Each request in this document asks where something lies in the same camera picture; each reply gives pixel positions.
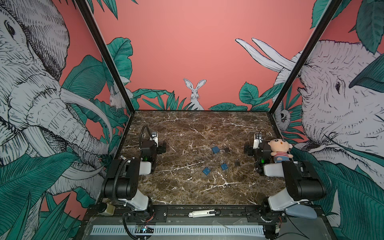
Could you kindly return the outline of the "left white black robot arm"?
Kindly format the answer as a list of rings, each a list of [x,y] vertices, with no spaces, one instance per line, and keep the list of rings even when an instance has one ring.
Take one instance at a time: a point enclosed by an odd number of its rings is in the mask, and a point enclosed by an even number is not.
[[[157,156],[166,152],[167,143],[153,140],[142,143],[141,155],[136,158],[120,157],[112,160],[102,183],[100,197],[130,208],[142,222],[155,218],[152,199],[139,190],[139,176],[151,175],[157,167]]]

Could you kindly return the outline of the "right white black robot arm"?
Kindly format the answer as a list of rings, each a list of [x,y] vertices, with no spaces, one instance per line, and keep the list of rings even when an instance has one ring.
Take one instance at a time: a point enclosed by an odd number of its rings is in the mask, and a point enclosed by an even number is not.
[[[255,159],[255,169],[261,176],[284,178],[286,187],[279,193],[263,200],[261,211],[277,213],[291,207],[302,206],[302,202],[324,198],[327,190],[310,162],[292,160],[272,163],[272,149],[266,142],[257,148],[245,144],[244,153]]]

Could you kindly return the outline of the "blue padlock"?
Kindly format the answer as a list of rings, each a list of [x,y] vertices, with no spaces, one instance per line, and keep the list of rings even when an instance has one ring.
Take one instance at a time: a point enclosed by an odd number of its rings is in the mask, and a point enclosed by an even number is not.
[[[220,167],[221,167],[222,171],[226,171],[229,169],[228,165],[223,161],[220,162]]]
[[[213,154],[218,154],[221,151],[220,148],[217,146],[213,146],[211,149],[212,149]]]
[[[202,172],[203,172],[204,175],[208,176],[210,174],[210,172],[211,172],[211,169],[208,168],[208,167],[204,167]]]

